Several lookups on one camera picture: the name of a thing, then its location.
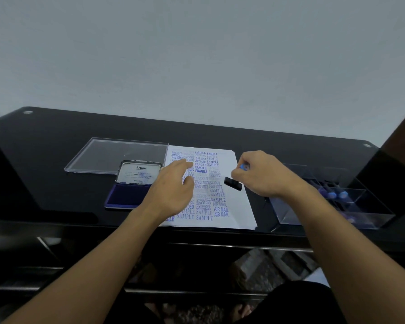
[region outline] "white wall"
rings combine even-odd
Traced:
[[[0,0],[0,115],[23,106],[380,146],[405,0]]]

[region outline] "hand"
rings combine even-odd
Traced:
[[[240,169],[240,165],[246,162],[250,165],[248,171]],[[237,168],[231,172],[231,177],[260,196],[267,197],[287,198],[306,184],[275,156],[264,151],[244,152]]]
[[[141,206],[156,213],[161,223],[182,211],[192,198],[194,179],[187,176],[183,183],[181,181],[186,169],[192,166],[192,162],[181,159],[162,168],[142,201]]]

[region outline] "desk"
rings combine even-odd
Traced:
[[[237,159],[264,150],[283,163],[346,168],[358,173],[378,152],[368,141],[247,130],[44,108],[21,108],[0,118],[0,233],[36,236],[110,234],[127,216],[104,201],[113,175],[66,173],[64,167],[92,137],[231,149]],[[264,198],[246,190],[255,231],[161,227],[151,240],[196,245],[309,248],[302,227],[279,225]],[[405,241],[366,232],[382,248]]]

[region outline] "stack of paper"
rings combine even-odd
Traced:
[[[238,191],[224,184],[225,176],[230,177],[237,166],[234,151],[169,146],[165,164],[183,158],[194,163],[183,177],[193,177],[193,197],[162,226],[255,229],[257,223],[244,188]]]

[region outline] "black desk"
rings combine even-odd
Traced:
[[[22,108],[0,118],[0,233],[103,238],[122,223],[127,212],[104,209],[113,175],[64,171],[92,137],[232,149],[237,158],[244,151],[261,149],[284,163],[346,168],[354,173],[378,151],[361,140]],[[279,225],[264,198],[248,190],[247,194],[258,224],[255,231],[162,227],[152,240],[309,247],[302,227]],[[392,233],[379,230],[366,234],[386,250],[405,250],[405,240]]]

